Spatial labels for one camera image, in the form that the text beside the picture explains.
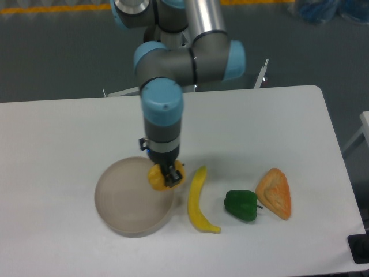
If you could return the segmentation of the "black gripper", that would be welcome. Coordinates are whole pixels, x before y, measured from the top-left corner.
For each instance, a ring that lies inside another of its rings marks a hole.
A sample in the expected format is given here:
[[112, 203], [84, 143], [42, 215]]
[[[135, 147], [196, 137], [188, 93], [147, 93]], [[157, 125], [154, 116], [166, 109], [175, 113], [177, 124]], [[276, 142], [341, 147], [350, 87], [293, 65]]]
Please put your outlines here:
[[160, 166], [162, 173], [166, 173], [164, 176], [165, 186], [174, 187], [179, 185], [183, 179], [183, 175], [174, 166], [176, 158], [179, 155], [179, 137], [167, 143], [158, 143], [147, 137], [140, 138], [138, 141], [140, 149], [146, 152], [154, 164]]

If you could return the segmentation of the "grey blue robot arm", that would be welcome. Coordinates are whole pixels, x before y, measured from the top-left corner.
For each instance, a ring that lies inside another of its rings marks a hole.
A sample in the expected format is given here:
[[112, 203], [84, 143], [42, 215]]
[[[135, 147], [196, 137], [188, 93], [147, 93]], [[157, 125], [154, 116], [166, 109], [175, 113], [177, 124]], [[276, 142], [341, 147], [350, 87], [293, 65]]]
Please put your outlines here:
[[111, 1], [124, 28], [145, 27], [133, 57], [145, 136], [140, 148], [159, 168], [165, 188], [185, 178], [176, 165], [183, 88], [242, 76], [244, 46], [229, 39], [219, 1]]

